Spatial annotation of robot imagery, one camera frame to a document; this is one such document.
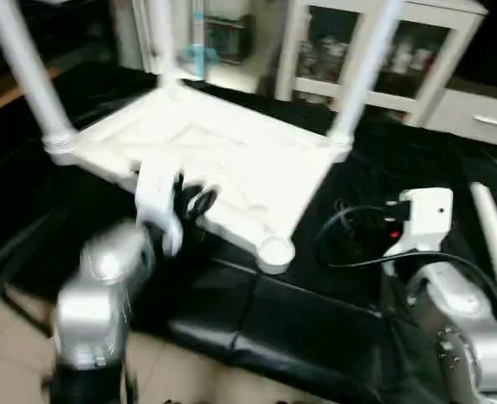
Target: white cabinet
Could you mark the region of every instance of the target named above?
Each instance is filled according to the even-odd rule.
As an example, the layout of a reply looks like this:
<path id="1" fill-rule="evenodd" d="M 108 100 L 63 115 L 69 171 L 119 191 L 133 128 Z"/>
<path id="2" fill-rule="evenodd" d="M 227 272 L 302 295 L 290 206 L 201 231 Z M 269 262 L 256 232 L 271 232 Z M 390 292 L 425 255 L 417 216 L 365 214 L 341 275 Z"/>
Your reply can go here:
<path id="1" fill-rule="evenodd" d="M 426 128 L 497 144 L 497 99 L 447 90 Z"/>
<path id="2" fill-rule="evenodd" d="M 356 79 L 382 0 L 291 0 L 276 98 L 324 95 L 341 109 Z M 403 111 L 422 126 L 485 15 L 473 0 L 409 0 L 367 104 Z"/>

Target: black table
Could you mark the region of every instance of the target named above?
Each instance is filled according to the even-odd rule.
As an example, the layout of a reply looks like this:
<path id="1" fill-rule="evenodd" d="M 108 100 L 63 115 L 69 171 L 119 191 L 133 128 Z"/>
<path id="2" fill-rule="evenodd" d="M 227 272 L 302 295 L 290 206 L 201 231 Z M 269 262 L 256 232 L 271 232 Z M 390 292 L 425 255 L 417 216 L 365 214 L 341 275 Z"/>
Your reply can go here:
<path id="1" fill-rule="evenodd" d="M 56 86 L 74 125 L 83 128 L 149 91 L 155 80 L 89 64 L 59 77 Z M 315 106 L 189 85 L 316 133 L 334 118 Z M 14 283 L 54 301 L 82 244 L 132 216 L 134 197 L 80 168 L 54 166 L 38 138 L 22 99 L 0 110 L 0 248 L 23 235 L 22 247 L 9 248 L 8 263 L 21 267 Z M 374 268 L 320 268 L 312 247 L 338 200 L 380 204 L 403 189 L 444 186 L 454 191 L 444 249 L 489 273 L 471 180 L 492 187 L 497 200 L 496 146 L 363 121 L 351 156 L 329 171 L 293 234 L 297 252 L 285 274 L 261 274 L 248 253 L 217 237 L 191 237 L 181 257 L 157 269 L 136 305 L 134 327 L 340 403 L 446 402 L 433 342 L 412 322 L 400 283 Z M 47 224 L 25 234 L 45 212 Z M 347 250 L 336 245 L 335 253 Z"/>

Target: tiled floor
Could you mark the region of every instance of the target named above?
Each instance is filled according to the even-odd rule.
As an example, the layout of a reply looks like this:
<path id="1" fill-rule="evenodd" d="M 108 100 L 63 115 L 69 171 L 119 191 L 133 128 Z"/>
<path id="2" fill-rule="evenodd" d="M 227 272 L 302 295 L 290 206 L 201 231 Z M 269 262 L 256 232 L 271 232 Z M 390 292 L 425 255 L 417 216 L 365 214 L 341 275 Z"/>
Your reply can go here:
<path id="1" fill-rule="evenodd" d="M 52 307 L 11 290 L 28 311 L 48 319 Z M 40 404 L 40 382 L 51 369 L 53 344 L 0 304 L 0 404 Z M 232 369 L 159 339 L 132 333 L 128 367 L 138 380 L 142 404 L 168 399 L 182 404 L 322 403 L 302 391 L 241 369 Z"/>

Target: drawer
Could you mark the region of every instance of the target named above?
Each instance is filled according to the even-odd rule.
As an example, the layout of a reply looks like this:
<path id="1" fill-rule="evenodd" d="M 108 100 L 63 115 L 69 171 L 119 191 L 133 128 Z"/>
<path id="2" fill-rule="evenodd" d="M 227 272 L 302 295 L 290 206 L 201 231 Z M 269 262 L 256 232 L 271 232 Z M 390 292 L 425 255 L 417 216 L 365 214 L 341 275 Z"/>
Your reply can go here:
<path id="1" fill-rule="evenodd" d="M 426 128 L 497 144 L 497 99 L 446 90 Z"/>

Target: cabinet handle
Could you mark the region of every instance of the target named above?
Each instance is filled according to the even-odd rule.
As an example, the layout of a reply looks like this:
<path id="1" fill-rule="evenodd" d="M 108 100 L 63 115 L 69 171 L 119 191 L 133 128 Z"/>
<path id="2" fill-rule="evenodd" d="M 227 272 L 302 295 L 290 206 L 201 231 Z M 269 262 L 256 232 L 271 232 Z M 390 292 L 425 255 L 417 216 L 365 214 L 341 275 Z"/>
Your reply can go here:
<path id="1" fill-rule="evenodd" d="M 497 120 L 494 120 L 493 118 L 488 118 L 487 116 L 475 115 L 473 116 L 473 119 L 482 122 L 483 124 L 497 126 Z"/>

